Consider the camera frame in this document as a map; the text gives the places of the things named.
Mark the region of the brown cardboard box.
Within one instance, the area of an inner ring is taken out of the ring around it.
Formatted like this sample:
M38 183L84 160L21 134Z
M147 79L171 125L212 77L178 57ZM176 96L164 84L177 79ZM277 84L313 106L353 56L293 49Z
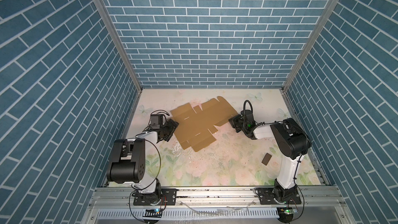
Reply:
M229 102L218 96L198 106L190 103L171 110L172 119L179 123L174 132L182 149L192 148L195 152L208 147L216 138L218 127L238 115Z

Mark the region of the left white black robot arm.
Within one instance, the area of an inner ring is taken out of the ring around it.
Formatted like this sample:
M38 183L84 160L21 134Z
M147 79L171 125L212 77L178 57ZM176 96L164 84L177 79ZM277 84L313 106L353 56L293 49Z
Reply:
M130 183L131 187L144 196L161 196L161 186L157 177L146 173L146 145L156 147L160 141L168 142L179 123L170 114L152 113L144 130L130 139L114 141L106 177L109 182Z

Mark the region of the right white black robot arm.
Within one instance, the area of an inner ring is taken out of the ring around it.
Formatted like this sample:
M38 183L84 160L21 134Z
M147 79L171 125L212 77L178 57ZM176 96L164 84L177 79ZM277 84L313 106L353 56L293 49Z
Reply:
M285 202L296 195L296 176L300 164L312 142L293 118L271 123L255 122L253 114L242 111L229 119L238 133L242 131L251 140L274 138L283 155L279 174L274 182L273 194L277 202Z

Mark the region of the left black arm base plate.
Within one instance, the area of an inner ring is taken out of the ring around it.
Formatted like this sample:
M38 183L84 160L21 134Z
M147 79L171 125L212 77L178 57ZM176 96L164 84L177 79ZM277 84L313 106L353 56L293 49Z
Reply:
M150 206L159 205L162 201L162 205L175 205L177 198L176 188L161 188L156 189L155 192L150 194L143 194L139 191L135 191L133 194L133 205L134 206Z

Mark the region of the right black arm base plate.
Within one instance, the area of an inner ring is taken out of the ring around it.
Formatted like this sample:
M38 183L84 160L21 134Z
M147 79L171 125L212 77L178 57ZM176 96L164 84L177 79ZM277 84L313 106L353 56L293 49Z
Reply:
M302 199L297 187L293 187L291 189L259 187L255 188L253 191L258 197L261 205L284 205L288 203L296 205L302 204Z

